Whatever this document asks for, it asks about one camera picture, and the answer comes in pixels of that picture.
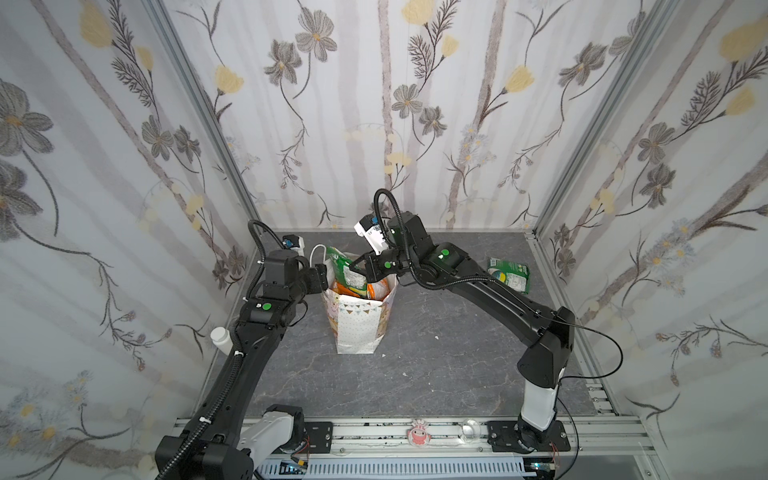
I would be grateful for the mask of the white cartoon paper bag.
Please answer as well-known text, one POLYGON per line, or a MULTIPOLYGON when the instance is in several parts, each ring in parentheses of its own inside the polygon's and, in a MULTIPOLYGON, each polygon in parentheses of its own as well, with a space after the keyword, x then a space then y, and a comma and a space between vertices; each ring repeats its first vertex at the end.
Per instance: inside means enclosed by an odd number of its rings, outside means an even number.
POLYGON ((397 277, 390 275, 385 278, 391 292, 383 301, 338 295, 331 289, 336 281, 326 252, 328 247, 316 245, 309 260, 312 264, 322 261, 328 269, 329 289, 322 294, 322 300, 336 341, 336 351, 341 355, 373 354, 387 331, 397 291, 397 277))

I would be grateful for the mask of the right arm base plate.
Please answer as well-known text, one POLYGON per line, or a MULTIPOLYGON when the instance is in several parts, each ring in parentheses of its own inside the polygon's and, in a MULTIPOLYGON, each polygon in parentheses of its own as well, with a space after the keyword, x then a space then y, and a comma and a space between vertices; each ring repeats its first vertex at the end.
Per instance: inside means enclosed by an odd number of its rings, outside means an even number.
POLYGON ((496 453, 511 452, 528 455, 572 450, 564 425, 559 420, 554 420, 544 431, 537 430, 522 419, 489 421, 486 423, 486 428, 488 444, 496 453))

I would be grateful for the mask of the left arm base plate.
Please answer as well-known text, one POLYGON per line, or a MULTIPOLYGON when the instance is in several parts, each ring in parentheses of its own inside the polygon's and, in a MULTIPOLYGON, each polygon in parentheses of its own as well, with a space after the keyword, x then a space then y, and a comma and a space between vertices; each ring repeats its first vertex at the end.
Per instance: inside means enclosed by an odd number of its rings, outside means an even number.
POLYGON ((294 442, 277 447, 272 454, 329 454, 333 441, 334 424, 329 421, 305 422, 303 433, 294 442))

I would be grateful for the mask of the orange snack packet back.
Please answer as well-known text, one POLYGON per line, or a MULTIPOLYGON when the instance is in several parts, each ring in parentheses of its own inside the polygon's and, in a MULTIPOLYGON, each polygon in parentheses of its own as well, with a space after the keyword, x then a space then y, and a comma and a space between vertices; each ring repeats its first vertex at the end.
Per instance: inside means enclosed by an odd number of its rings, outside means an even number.
POLYGON ((367 284, 367 298, 375 301, 383 301, 391 292, 387 279, 367 284))

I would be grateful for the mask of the orange red snack packet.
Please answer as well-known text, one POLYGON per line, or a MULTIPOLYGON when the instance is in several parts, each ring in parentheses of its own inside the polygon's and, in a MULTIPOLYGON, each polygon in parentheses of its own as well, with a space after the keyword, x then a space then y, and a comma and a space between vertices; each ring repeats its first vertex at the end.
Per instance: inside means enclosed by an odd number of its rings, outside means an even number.
POLYGON ((332 285, 331 289, 335 293, 337 293, 338 295, 345 295, 345 296, 350 296, 350 297, 354 297, 354 298, 359 298, 359 295, 355 291, 350 290, 348 287, 345 287, 344 285, 340 284, 339 282, 335 282, 332 285))

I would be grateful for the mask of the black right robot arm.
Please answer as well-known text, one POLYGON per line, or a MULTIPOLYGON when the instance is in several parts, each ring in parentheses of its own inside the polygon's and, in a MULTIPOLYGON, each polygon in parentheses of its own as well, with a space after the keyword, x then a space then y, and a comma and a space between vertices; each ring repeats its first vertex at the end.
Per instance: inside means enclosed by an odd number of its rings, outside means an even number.
POLYGON ((356 230, 371 249, 354 260, 352 271, 370 283, 409 275, 431 291, 456 294, 499 321, 526 347, 517 362, 525 380, 523 404, 513 427, 512 448, 528 454, 554 443, 559 426, 556 402, 580 324, 567 308, 553 310, 526 298, 484 270, 465 250, 436 244, 421 219, 399 208, 393 193, 378 189, 373 212, 356 230))

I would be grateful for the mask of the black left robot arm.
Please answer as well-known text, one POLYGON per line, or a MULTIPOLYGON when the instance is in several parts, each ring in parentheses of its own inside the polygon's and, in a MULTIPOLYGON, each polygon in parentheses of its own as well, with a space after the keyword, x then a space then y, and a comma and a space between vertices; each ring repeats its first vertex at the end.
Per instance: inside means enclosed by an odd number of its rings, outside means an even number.
POLYGON ((267 251, 261 236, 274 231, 259 220, 248 230, 259 254, 237 320, 229 328, 232 343, 222 371, 181 434, 165 436, 155 451, 160 479, 254 479, 258 467, 278 449, 301 448, 305 434, 298 407, 277 406, 249 430, 247 409, 271 356, 298 305, 328 287, 327 269, 284 242, 267 251))

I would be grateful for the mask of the green snack packet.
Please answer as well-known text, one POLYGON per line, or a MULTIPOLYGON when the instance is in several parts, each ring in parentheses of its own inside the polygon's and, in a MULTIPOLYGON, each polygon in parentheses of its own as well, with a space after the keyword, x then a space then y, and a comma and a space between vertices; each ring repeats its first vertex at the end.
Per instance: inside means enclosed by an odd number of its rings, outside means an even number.
POLYGON ((511 289, 528 294, 530 291, 530 269, 527 265, 499 258, 490 258, 488 273, 511 289))
POLYGON ((335 281, 361 298, 368 297, 368 283, 363 274, 351 269, 352 259, 335 247, 328 247, 327 255, 331 260, 335 281))

